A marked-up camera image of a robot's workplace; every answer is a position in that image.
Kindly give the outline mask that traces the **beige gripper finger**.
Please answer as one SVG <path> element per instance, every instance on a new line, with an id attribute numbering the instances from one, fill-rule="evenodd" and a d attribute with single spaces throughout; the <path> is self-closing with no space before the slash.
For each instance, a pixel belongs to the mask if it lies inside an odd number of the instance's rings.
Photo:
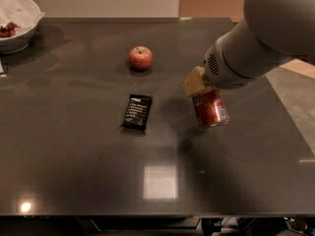
<path id="1" fill-rule="evenodd" d="M 213 86 L 207 75 L 204 67 L 196 66 L 187 76 L 183 88 L 187 97 L 195 96 L 199 93 L 212 91 L 216 87 Z"/>

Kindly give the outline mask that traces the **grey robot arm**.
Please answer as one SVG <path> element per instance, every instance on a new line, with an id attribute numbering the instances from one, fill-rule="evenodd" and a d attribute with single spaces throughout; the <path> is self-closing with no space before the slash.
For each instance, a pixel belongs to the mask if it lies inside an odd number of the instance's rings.
<path id="1" fill-rule="evenodd" d="M 293 59 L 315 63 L 315 0 L 244 0 L 243 13 L 190 72 L 187 96 L 241 88 Z"/>

